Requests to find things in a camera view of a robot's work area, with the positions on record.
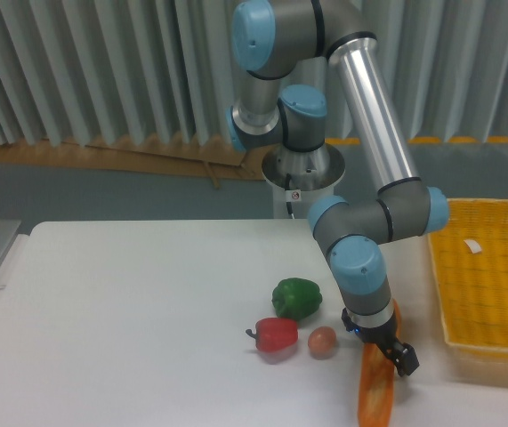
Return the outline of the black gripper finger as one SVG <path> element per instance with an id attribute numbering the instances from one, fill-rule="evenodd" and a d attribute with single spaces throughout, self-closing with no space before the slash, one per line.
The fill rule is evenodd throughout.
<path id="1" fill-rule="evenodd" d="M 420 366 L 415 348 L 406 342 L 395 341 L 388 350 L 388 359 L 400 377 L 410 376 Z"/>

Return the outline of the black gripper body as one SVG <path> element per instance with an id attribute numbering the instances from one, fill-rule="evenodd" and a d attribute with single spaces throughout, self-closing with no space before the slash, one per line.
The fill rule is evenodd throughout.
<path id="1" fill-rule="evenodd" d="M 370 316 L 360 316 L 343 309 L 342 321 L 348 332 L 353 332 L 363 343 L 375 345 L 388 359 L 399 359 L 402 342 L 397 337 L 396 310 L 385 308 Z"/>

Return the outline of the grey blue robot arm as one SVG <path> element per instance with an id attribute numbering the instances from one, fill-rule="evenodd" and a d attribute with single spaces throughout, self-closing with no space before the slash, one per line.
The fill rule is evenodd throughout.
<path id="1" fill-rule="evenodd" d="M 232 51 L 247 73 L 226 120 L 235 148 L 280 144 L 290 153 L 324 149 L 323 94 L 307 85 L 281 89 L 302 60 L 323 57 L 339 76 L 377 190 L 374 201 L 352 205 L 338 196 L 314 202 L 312 236 L 344 302 L 343 323 L 376 346 L 399 375 L 419 365 L 397 336 L 396 303 L 380 247 L 443 229 L 448 201 L 425 185 L 409 156 L 378 68 L 375 33 L 348 1 L 245 1 L 232 17 Z"/>

